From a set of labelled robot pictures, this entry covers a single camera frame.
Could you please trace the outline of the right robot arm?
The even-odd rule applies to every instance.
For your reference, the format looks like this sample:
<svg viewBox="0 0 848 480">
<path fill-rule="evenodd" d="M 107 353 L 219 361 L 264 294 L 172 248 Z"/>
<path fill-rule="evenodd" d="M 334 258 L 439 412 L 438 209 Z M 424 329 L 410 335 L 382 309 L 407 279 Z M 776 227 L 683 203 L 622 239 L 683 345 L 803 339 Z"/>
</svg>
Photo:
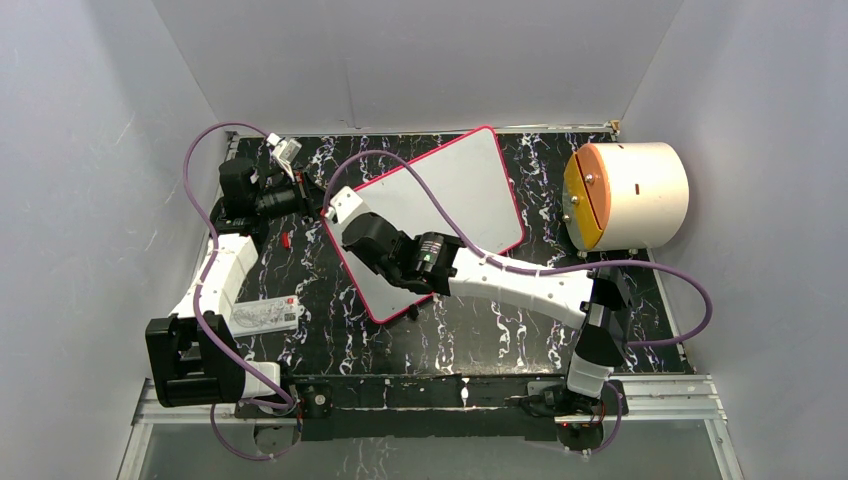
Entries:
<svg viewBox="0 0 848 480">
<path fill-rule="evenodd" d="M 613 370 L 624 362 L 624 333 L 632 305 L 614 267 L 545 275 L 539 265 L 490 252 L 477 254 L 456 236 L 414 237 L 380 215 L 355 214 L 341 223 L 341 247 L 388 285 L 417 296 L 476 297 L 558 320 L 578 334 L 563 399 L 577 414 L 603 399 Z"/>
</svg>

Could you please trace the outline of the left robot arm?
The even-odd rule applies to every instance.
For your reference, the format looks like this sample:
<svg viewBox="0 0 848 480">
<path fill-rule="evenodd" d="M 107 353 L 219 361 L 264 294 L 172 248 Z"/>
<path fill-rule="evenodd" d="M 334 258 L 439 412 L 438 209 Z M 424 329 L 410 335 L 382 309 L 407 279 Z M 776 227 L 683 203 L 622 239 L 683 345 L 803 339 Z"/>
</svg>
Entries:
<svg viewBox="0 0 848 480">
<path fill-rule="evenodd" d="M 201 216 L 211 229 L 202 266 L 177 306 L 145 330 L 157 398 L 164 407 L 259 400 L 286 416 L 297 407 L 297 387 L 284 380 L 280 363 L 238 354 L 230 319 L 270 222 L 317 219 L 325 191 L 306 172 L 264 170 L 245 157 L 223 162 L 218 172 L 222 195 Z"/>
</svg>

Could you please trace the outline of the pink-framed whiteboard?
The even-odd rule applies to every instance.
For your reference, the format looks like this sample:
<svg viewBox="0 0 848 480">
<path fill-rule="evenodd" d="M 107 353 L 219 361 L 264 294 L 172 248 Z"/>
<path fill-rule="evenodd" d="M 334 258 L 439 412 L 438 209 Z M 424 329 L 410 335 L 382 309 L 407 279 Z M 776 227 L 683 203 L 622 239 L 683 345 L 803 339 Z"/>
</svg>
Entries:
<svg viewBox="0 0 848 480">
<path fill-rule="evenodd" d="M 440 214 L 446 211 L 469 239 L 486 251 L 502 254 L 525 238 L 507 166 L 496 132 L 489 126 L 411 160 L 408 168 L 392 161 L 388 172 L 361 185 L 337 177 L 327 189 L 333 197 L 344 186 L 354 189 L 371 211 L 411 237 L 429 231 L 451 233 L 450 224 Z M 410 305 L 424 301 L 424 296 L 393 287 L 371 272 L 343 250 L 342 231 L 325 226 L 374 323 L 389 322 Z"/>
</svg>

